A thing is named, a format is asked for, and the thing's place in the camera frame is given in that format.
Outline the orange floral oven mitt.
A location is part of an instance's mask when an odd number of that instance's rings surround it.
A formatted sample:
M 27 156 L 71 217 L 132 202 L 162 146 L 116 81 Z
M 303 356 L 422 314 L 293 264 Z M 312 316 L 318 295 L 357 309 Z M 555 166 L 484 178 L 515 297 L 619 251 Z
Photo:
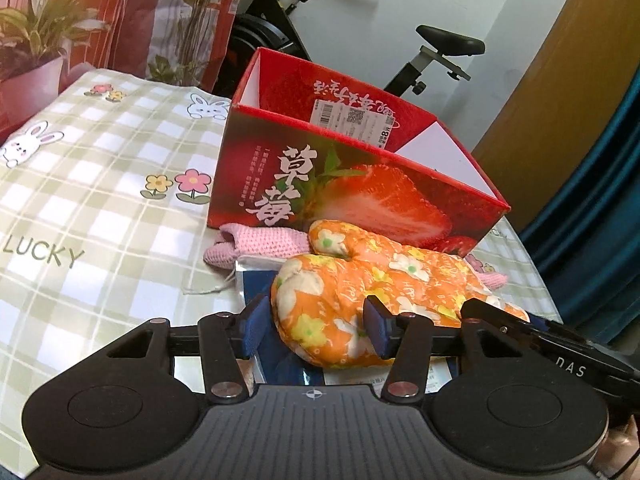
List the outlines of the orange floral oven mitt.
M 462 306 L 470 299 L 529 319 L 522 308 L 495 296 L 458 256 L 403 245 L 336 220 L 314 222 L 308 240 L 308 254 L 282 264 L 270 304 L 281 340 L 314 366 L 383 364 L 364 329 L 368 297 L 393 315 L 423 315 L 440 327 L 460 327 Z

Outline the wooden door panel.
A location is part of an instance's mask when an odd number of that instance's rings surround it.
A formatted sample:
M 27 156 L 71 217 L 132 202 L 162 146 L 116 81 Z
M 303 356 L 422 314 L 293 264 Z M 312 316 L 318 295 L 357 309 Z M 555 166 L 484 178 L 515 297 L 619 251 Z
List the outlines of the wooden door panel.
M 534 220 L 585 158 L 639 65 L 639 0 L 567 0 L 473 156 L 511 207 Z

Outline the blue white package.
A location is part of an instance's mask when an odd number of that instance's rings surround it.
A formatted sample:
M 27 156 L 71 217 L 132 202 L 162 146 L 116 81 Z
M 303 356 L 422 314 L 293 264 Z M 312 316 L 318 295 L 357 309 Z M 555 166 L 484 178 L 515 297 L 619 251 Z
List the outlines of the blue white package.
M 268 294 L 278 271 L 245 272 L 243 290 L 236 289 L 247 306 L 257 295 Z M 255 354 L 255 377 L 258 382 L 273 385 L 335 386 L 371 385 L 380 393 L 390 372 L 389 365 L 349 368 L 348 370 L 322 370 L 293 353 L 280 339 L 272 323 Z

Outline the potted plant pink pot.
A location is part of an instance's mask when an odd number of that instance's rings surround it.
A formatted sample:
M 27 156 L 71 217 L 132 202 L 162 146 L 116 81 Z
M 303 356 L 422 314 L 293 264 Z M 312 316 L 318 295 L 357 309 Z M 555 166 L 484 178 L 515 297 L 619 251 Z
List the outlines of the potted plant pink pot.
M 26 122 L 58 96 L 74 47 L 106 32 L 99 11 L 81 0 L 25 0 L 1 10 L 1 116 Z

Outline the teal curtain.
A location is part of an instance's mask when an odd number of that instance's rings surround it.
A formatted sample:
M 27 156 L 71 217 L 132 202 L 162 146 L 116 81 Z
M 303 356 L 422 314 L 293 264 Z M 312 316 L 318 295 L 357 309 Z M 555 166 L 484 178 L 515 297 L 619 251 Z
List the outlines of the teal curtain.
M 600 344 L 639 318 L 639 76 L 520 234 L 562 320 Z

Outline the red patterned curtain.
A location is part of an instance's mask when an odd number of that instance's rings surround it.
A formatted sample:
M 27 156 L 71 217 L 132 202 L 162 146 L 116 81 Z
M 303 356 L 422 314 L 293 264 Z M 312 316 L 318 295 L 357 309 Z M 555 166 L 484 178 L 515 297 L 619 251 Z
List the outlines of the red patterned curtain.
M 240 0 L 81 0 L 110 28 L 74 47 L 60 94 L 83 73 L 109 68 L 173 86 L 214 88 Z M 25 0 L 1 0 L 21 9 Z

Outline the white drawstring bag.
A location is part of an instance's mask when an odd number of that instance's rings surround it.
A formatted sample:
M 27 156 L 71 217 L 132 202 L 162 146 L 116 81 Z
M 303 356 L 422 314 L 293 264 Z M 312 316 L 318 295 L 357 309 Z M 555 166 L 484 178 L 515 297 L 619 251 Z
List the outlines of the white drawstring bag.
M 228 275 L 222 280 L 221 283 L 209 286 L 205 288 L 184 288 L 182 290 L 183 295 L 186 296 L 204 296 L 210 294 L 219 294 L 226 289 L 234 286 L 243 290 L 243 274 L 245 272 L 258 272 L 258 271 L 277 271 L 285 262 L 285 258 L 273 258 L 264 256 L 241 256 L 235 261 L 233 268 L 229 271 Z

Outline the pink knitted pouch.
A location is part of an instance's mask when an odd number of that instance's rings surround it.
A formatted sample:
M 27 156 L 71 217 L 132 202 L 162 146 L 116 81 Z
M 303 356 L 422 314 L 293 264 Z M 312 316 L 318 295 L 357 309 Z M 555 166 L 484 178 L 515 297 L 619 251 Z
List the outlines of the pink knitted pouch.
M 206 249 L 210 266 L 232 269 L 243 257 L 283 262 L 276 284 L 320 295 L 338 286 L 350 294 L 393 287 L 403 294 L 488 294 L 506 284 L 500 273 L 474 269 L 471 261 L 403 245 L 353 224 L 323 220 L 308 233 L 228 223 Z

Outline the checkered bunny tablecloth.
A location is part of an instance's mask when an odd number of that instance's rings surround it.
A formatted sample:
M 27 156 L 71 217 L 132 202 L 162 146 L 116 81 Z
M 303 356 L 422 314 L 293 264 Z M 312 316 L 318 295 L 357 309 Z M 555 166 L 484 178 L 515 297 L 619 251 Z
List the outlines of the checkered bunny tablecloth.
M 203 259 L 232 99 L 114 70 L 83 74 L 1 148 L 1 465 L 37 465 L 28 397 L 149 318 L 175 325 L 239 312 L 229 270 Z M 504 216 L 464 255 L 508 281 L 497 297 L 559 313 Z

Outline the red strawberry cardboard box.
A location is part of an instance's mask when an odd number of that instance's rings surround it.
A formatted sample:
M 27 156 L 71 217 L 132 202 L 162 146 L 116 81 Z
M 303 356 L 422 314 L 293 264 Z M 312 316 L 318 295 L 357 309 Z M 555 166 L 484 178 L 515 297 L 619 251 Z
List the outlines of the red strawberry cardboard box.
M 340 220 L 464 255 L 508 211 L 435 115 L 262 48 L 231 100 L 207 223 L 306 230 Z

